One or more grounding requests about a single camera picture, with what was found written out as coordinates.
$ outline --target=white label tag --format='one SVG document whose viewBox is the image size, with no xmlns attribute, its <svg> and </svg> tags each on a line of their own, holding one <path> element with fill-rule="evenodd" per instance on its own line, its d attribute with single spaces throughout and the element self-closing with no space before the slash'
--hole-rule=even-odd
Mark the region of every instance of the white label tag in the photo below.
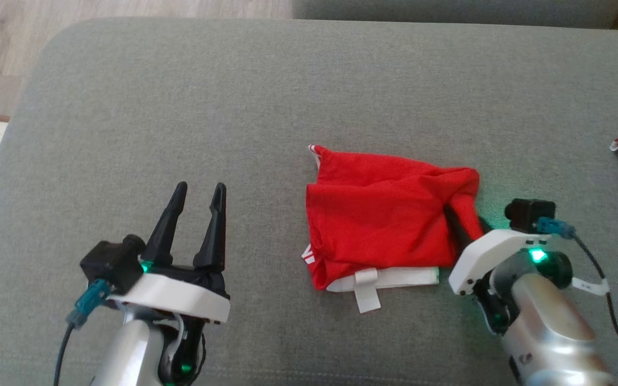
<svg viewBox="0 0 618 386">
<path fill-rule="evenodd" d="M 312 262 L 316 262 L 316 258 L 314 258 L 314 252 L 311 250 L 311 244 L 307 245 L 307 249 L 304 250 L 302 254 L 302 259 L 307 264 L 311 264 Z"/>
<path fill-rule="evenodd" d="M 604 296 L 609 292 L 609 283 L 607 282 L 607 279 L 603 279 L 601 284 L 593 284 L 579 278 L 573 278 L 571 279 L 571 285 L 574 288 L 578 288 L 589 293 L 594 293 L 598 296 Z"/>
</svg>

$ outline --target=green led light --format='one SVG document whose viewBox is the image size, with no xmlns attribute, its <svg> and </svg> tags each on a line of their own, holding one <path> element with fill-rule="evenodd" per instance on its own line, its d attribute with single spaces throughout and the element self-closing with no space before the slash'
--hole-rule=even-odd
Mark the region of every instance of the green led light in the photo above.
<svg viewBox="0 0 618 386">
<path fill-rule="evenodd" d="M 142 266 L 144 273 L 147 273 L 149 272 L 149 269 L 152 268 L 152 264 L 154 264 L 154 262 L 140 261 L 139 264 Z"/>
<path fill-rule="evenodd" d="M 528 253 L 531 255 L 533 262 L 542 262 L 545 258 L 547 258 L 546 252 L 542 249 L 531 249 Z"/>
</svg>

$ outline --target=wooden floor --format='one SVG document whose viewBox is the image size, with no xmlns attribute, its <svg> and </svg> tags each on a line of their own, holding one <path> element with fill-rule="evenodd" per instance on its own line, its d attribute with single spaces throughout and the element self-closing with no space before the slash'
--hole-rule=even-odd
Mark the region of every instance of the wooden floor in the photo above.
<svg viewBox="0 0 618 386">
<path fill-rule="evenodd" d="M 0 115 L 11 115 L 42 47 L 100 17 L 290 19 L 290 0 L 0 0 Z"/>
</svg>

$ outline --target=gray cushion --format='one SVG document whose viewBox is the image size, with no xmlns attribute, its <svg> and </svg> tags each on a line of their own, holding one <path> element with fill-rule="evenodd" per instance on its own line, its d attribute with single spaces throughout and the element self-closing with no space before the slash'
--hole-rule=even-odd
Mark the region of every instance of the gray cushion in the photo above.
<svg viewBox="0 0 618 386">
<path fill-rule="evenodd" d="M 618 0 L 292 0 L 296 19 L 610 28 Z"/>
<path fill-rule="evenodd" d="M 511 384 L 470 298 L 438 286 L 318 293 L 306 149 L 396 154 L 481 174 L 479 212 L 554 200 L 610 278 L 618 312 L 618 32 L 491 25 L 115 19 L 45 49 L 0 148 L 0 384 L 49 383 L 99 240 L 148 237 L 176 183 L 187 264 L 228 186 L 230 321 L 208 326 L 202 384 Z M 594 269 L 564 243 L 576 273 Z M 603 298 L 567 291 L 618 380 Z M 119 313 L 73 334 L 63 384 L 86 385 Z"/>
</svg>

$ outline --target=white cable strap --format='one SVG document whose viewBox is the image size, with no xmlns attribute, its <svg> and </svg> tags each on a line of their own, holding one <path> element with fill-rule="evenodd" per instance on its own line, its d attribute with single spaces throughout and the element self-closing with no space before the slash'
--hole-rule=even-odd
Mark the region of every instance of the white cable strap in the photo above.
<svg viewBox="0 0 618 386">
<path fill-rule="evenodd" d="M 609 283 L 607 282 L 607 279 L 602 279 L 602 283 L 600 284 L 593 284 L 588 283 L 588 281 L 583 281 L 579 278 L 573 278 L 571 279 L 571 285 L 574 288 L 578 288 L 579 290 L 583 290 L 589 293 L 594 293 L 598 296 L 607 295 L 607 293 L 609 292 Z"/>
<path fill-rule="evenodd" d="M 181 315 L 173 313 L 173 316 L 176 318 L 176 322 L 178 322 L 178 337 L 176 340 L 171 342 L 165 350 L 165 356 L 169 358 L 170 361 L 173 361 L 175 358 L 176 351 L 178 351 L 178 347 L 180 347 L 182 342 L 182 335 L 185 333 L 185 323 L 182 320 Z"/>
</svg>

